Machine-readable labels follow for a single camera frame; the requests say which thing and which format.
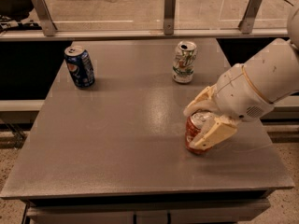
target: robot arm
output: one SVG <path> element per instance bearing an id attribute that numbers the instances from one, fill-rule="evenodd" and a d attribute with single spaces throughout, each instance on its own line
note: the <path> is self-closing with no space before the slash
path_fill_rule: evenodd
<path id="1" fill-rule="evenodd" d="M 217 83 L 201 91 L 184 110 L 213 113 L 190 147 L 205 151 L 234 135 L 237 124 L 254 121 L 274 109 L 275 103 L 299 88 L 299 5 L 288 19 L 289 41 L 276 39 L 256 57 L 236 64 Z"/>

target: floor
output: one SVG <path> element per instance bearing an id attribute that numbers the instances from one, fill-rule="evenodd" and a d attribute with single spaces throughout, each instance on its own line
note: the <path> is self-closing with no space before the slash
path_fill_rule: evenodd
<path id="1" fill-rule="evenodd" d="M 160 29 L 164 0 L 46 0 L 50 14 L 61 30 Z M 176 28 L 234 28 L 243 16 L 248 0 L 178 0 Z M 298 0 L 287 0 L 295 4 Z M 286 0 L 263 0 L 256 27 L 285 27 L 292 6 Z M 33 11 L 30 19 L 38 21 Z M 296 187 L 270 195 L 271 208 L 251 222 L 299 223 L 299 123 L 264 125 Z M 20 150 L 12 147 L 11 134 L 0 132 L 0 189 Z M 24 204 L 0 200 L 0 223 L 21 224 Z"/>

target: white soda can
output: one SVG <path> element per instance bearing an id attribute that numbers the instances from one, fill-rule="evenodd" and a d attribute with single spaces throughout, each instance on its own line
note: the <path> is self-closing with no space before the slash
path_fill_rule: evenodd
<path id="1" fill-rule="evenodd" d="M 173 61 L 172 77 L 178 83 L 189 83 L 193 77 L 193 62 L 197 55 L 196 44 L 192 41 L 181 41 L 176 47 Z"/>

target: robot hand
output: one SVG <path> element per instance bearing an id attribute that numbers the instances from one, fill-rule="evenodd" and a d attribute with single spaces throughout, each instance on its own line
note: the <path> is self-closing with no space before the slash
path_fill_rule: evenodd
<path id="1" fill-rule="evenodd" d="M 236 126 L 241 121 L 225 114 L 219 115 L 220 110 L 213 99 L 215 89 L 216 85 L 206 87 L 184 110 L 186 117 L 196 113 L 197 118 L 201 120 L 201 132 L 191 142 L 187 142 L 188 149 L 195 153 L 205 152 L 235 134 Z"/>

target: metal post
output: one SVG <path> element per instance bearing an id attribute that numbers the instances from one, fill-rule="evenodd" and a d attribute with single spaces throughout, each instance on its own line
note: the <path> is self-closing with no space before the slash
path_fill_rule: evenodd
<path id="1" fill-rule="evenodd" d="M 44 35 L 55 35 L 56 26 L 53 23 L 45 0 L 31 0 L 35 9 L 37 16 L 40 21 L 40 26 L 43 30 Z"/>
<path id="2" fill-rule="evenodd" d="M 176 0 L 164 0 L 164 34 L 172 35 L 175 27 Z"/>
<path id="3" fill-rule="evenodd" d="M 238 25 L 242 34 L 250 34 L 252 32 L 255 18 L 262 1 L 263 0 L 249 0 L 243 19 Z"/>

